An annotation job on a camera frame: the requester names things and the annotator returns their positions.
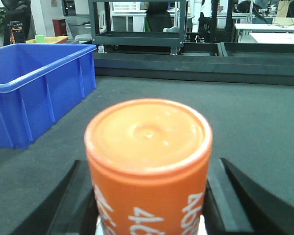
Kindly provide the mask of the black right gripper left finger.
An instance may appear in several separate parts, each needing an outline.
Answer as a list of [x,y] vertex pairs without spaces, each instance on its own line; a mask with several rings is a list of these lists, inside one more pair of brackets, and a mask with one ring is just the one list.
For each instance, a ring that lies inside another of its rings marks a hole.
[[88,163],[76,160],[54,191],[12,235],[94,235],[97,205]]

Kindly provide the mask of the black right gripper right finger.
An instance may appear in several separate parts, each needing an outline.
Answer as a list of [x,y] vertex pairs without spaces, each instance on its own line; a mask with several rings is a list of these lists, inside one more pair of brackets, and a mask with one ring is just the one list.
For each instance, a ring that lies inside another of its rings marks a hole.
[[210,162],[203,216],[209,235],[294,235],[294,207],[225,158]]

